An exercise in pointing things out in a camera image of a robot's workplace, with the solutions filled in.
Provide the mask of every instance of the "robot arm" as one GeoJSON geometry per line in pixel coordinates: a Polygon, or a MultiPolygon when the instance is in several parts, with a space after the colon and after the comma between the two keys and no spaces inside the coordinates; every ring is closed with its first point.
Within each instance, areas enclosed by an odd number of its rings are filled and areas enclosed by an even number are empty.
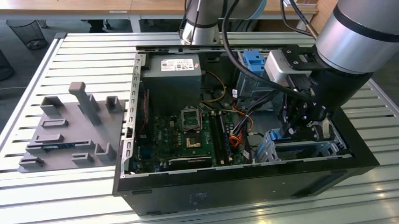
{"type": "MultiPolygon", "coordinates": [[[[187,22],[181,33],[181,44],[220,44],[217,20],[224,17],[233,0],[187,0],[187,22]]],[[[231,18],[255,19],[263,12],[265,0],[239,2],[231,18]]]]}
{"type": "MultiPolygon", "coordinates": [[[[271,52],[271,60],[280,54],[293,71],[311,72],[308,78],[283,75],[289,87],[312,97],[308,102],[285,97],[281,135],[315,141],[329,138],[328,119],[399,50],[398,8],[395,0],[340,0],[315,46],[271,52]]],[[[275,72],[280,67],[276,60],[267,61],[271,78],[281,75],[275,72]]]]}
{"type": "MultiPolygon", "coordinates": [[[[219,43],[217,18],[233,2],[188,3],[183,44],[219,43]]],[[[263,3],[239,1],[232,17],[256,16],[263,3]]],[[[281,136],[313,141],[329,138],[329,118],[399,50],[398,9],[398,0],[339,0],[313,47],[271,51],[269,80],[284,81],[289,89],[309,96],[303,100],[285,95],[281,136]]]]}

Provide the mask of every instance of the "sticker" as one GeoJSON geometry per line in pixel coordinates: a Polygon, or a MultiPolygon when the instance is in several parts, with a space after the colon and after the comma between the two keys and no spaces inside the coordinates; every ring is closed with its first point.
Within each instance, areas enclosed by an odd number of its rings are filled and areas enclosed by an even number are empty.
{"type": "Polygon", "coordinates": [[[44,146],[43,148],[59,148],[57,146],[44,146]]]}
{"type": "Polygon", "coordinates": [[[189,204],[191,205],[204,204],[205,198],[207,198],[205,192],[189,194],[189,204]]]}
{"type": "Polygon", "coordinates": [[[237,90],[235,90],[235,89],[232,90],[232,97],[237,98],[237,90]]]}
{"type": "Polygon", "coordinates": [[[245,150],[243,151],[243,156],[247,158],[247,160],[249,159],[249,153],[245,150]]]}
{"type": "Polygon", "coordinates": [[[192,59],[165,59],[161,60],[161,71],[193,70],[192,59]]]}
{"type": "Polygon", "coordinates": [[[127,11],[111,10],[109,13],[127,13],[127,11]]]}

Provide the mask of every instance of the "open computer tower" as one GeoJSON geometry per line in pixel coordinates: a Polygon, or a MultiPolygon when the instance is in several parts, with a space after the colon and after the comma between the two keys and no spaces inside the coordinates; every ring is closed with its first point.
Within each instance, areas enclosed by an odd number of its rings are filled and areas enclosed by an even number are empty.
{"type": "MultiPolygon", "coordinates": [[[[233,51],[247,65],[243,52],[264,62],[281,47],[233,51]]],[[[221,46],[137,47],[113,195],[139,216],[315,196],[379,165],[344,112],[331,120],[329,141],[273,141],[281,94],[253,113],[253,126],[244,124],[252,135],[229,142],[241,117],[233,109],[268,91],[221,46]]]]}

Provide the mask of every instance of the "silver robot arm segment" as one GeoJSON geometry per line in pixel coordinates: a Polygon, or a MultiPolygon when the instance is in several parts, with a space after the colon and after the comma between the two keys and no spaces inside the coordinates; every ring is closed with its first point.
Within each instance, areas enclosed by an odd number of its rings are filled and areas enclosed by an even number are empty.
{"type": "MultiPolygon", "coordinates": [[[[181,33],[181,44],[219,44],[217,20],[224,17],[233,0],[187,0],[187,22],[181,33]]],[[[239,2],[231,18],[255,19],[263,12],[265,0],[239,2]]]]}

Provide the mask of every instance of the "slotted metal worktable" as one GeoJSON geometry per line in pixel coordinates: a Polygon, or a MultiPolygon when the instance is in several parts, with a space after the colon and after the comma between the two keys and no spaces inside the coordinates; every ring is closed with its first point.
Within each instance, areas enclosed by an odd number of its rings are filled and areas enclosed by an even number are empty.
{"type": "MultiPolygon", "coordinates": [[[[231,43],[292,43],[313,40],[292,33],[231,34],[231,43]]],[[[343,106],[380,166],[351,177],[316,197],[263,204],[137,217],[113,197],[113,166],[20,174],[25,152],[43,113],[44,96],[63,102],[71,82],[83,81],[96,100],[128,100],[136,45],[175,45],[169,33],[68,34],[55,39],[0,136],[0,223],[391,223],[399,221],[399,114],[369,81],[343,106]]]]}

